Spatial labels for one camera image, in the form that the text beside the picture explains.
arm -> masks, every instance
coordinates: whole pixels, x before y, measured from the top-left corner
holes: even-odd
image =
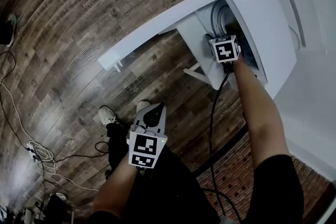
[[[127,153],[109,179],[101,186],[93,201],[93,213],[110,212],[120,219],[138,173],[135,166],[129,165],[128,158]]]
[[[269,157],[289,155],[274,101],[241,59],[234,63],[233,70],[249,130],[254,169]]]

shoe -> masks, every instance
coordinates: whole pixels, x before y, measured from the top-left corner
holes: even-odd
[[[14,42],[14,33],[15,33],[15,27],[16,27],[16,16],[12,13],[8,17],[8,21],[10,21],[12,27],[13,27],[13,32],[12,32],[12,38],[10,40],[10,43],[7,45],[7,47],[10,47],[13,42]]]
[[[112,171],[111,170],[106,170],[105,171],[105,179],[108,180],[110,175],[112,175]]]
[[[62,201],[65,201],[68,199],[68,196],[63,193],[55,193],[55,195],[60,198]]]
[[[150,106],[151,103],[148,101],[148,100],[141,100],[138,105],[136,106],[137,107],[137,114],[139,113],[139,111],[145,109],[147,106]]]
[[[113,112],[112,109],[110,109],[108,106],[103,105],[99,110],[98,110],[98,115],[99,119],[104,126],[110,124],[110,123],[118,123],[117,116]]]

power strip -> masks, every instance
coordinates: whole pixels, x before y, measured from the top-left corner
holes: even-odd
[[[27,148],[31,149],[31,150],[34,150],[34,148],[32,147],[32,145],[30,143],[27,143]],[[29,154],[30,154],[30,158],[35,161],[38,159],[37,157],[37,154],[36,153],[33,153],[31,151],[29,151]]]

white appliance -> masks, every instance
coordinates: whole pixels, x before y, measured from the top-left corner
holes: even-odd
[[[177,29],[197,60],[184,71],[218,89],[225,74],[205,38],[211,32],[211,10],[217,0],[185,0],[143,24],[110,48],[98,61],[107,70],[157,34]],[[238,21],[256,65],[251,67],[273,98],[291,73],[296,55],[291,33],[278,0],[223,0]],[[229,78],[234,86],[234,76]]]

brick floor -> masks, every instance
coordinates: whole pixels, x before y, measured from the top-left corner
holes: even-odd
[[[335,188],[323,176],[316,173],[294,156],[292,156],[292,160],[304,194],[305,212],[303,223],[313,224],[335,197]],[[228,153],[214,164],[214,172],[217,189],[229,196],[235,204],[240,217],[244,219],[248,212],[254,182],[248,134],[244,135]],[[197,180],[202,188],[213,189],[210,169],[198,176]],[[216,195],[214,193],[206,194],[218,214],[222,215]],[[226,214],[237,221],[236,215],[229,203],[224,198],[221,201]]]

